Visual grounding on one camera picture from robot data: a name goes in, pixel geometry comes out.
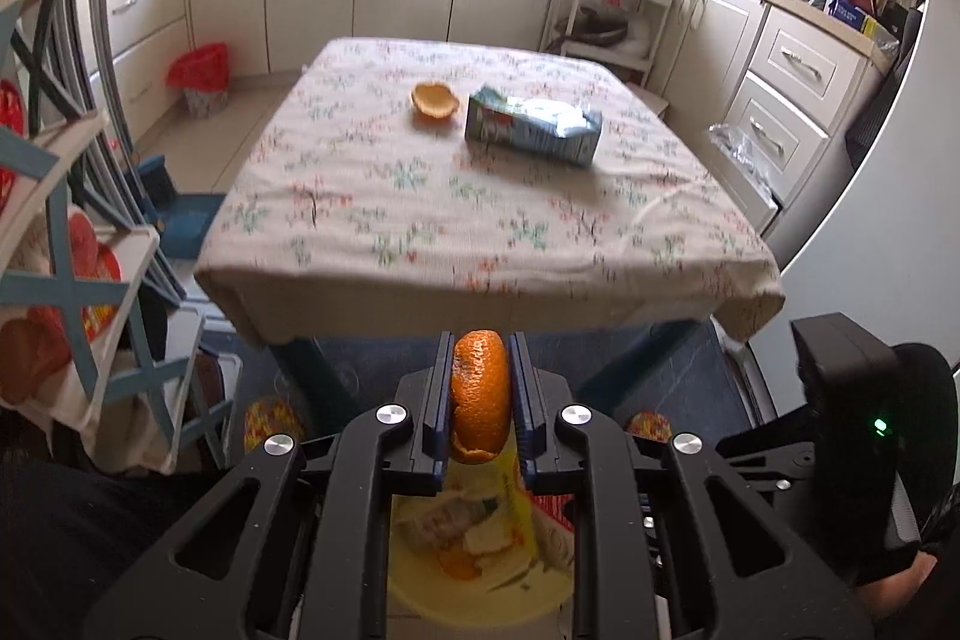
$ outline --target person's leg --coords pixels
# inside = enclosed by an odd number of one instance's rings
[[[0,634],[79,639],[96,600],[220,477],[0,465]]]

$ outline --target drawer handle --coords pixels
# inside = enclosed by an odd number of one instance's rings
[[[817,82],[823,82],[824,76],[820,73],[819,68],[814,68],[813,66],[810,66],[809,63],[805,63],[803,58],[800,58],[798,54],[792,52],[792,50],[786,49],[786,47],[781,47],[781,53],[784,58],[786,58],[787,63],[800,68],[805,68],[807,71],[813,74],[813,77],[817,80]]]
[[[149,92],[149,91],[150,91],[150,88],[152,88],[152,87],[154,87],[154,81],[151,80],[151,81],[148,82],[140,91],[136,92],[134,95],[132,95],[132,96],[130,97],[130,102],[131,102],[131,104],[133,104],[134,102],[139,101],[139,100],[141,100],[141,98],[145,97],[145,95],[147,95],[147,92]]]
[[[120,5],[117,7],[117,9],[112,9],[112,10],[110,11],[110,13],[111,13],[112,15],[122,15],[122,14],[124,14],[125,12],[128,12],[128,11],[130,11],[131,9],[133,9],[133,7],[136,6],[136,3],[137,3],[138,1],[140,1],[140,0],[126,0],[126,1],[123,2],[123,4],[120,4]]]
[[[752,126],[752,129],[754,129],[755,132],[757,132],[758,136],[764,138],[765,142],[768,142],[768,143],[771,143],[771,145],[774,145],[774,148],[776,148],[776,154],[778,154],[779,157],[781,158],[784,157],[784,145],[782,145],[776,139],[771,137],[770,134],[767,133],[766,128],[760,125],[754,118],[750,118],[750,126]]]

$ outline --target red trash bin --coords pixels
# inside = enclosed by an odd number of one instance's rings
[[[223,43],[205,44],[181,55],[167,71],[167,85],[181,88],[192,118],[209,118],[227,107],[229,54]]]

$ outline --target white wall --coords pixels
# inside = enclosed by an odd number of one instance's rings
[[[888,344],[960,360],[960,0],[928,0],[899,96],[863,165],[784,269],[750,341],[778,413],[803,404],[789,321],[841,311]]]

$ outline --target drawer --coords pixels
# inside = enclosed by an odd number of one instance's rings
[[[762,156],[770,187],[783,204],[800,191],[827,146],[827,134],[755,74],[747,73],[725,124],[735,125]]]
[[[805,111],[827,132],[840,121],[866,59],[781,9],[771,9],[750,71]]]
[[[134,144],[181,96],[181,91],[166,86],[167,70],[189,49],[186,18],[181,18],[114,60],[120,101]]]
[[[695,145],[690,146],[690,150],[720,183],[720,187],[731,197],[731,201],[743,213],[743,217],[747,218],[748,223],[757,233],[762,234],[779,213],[776,203],[772,203],[733,161],[706,138],[697,140]]]
[[[184,0],[107,0],[107,26],[113,57],[186,14]],[[89,0],[77,0],[80,44],[88,73],[97,71],[90,28]]]

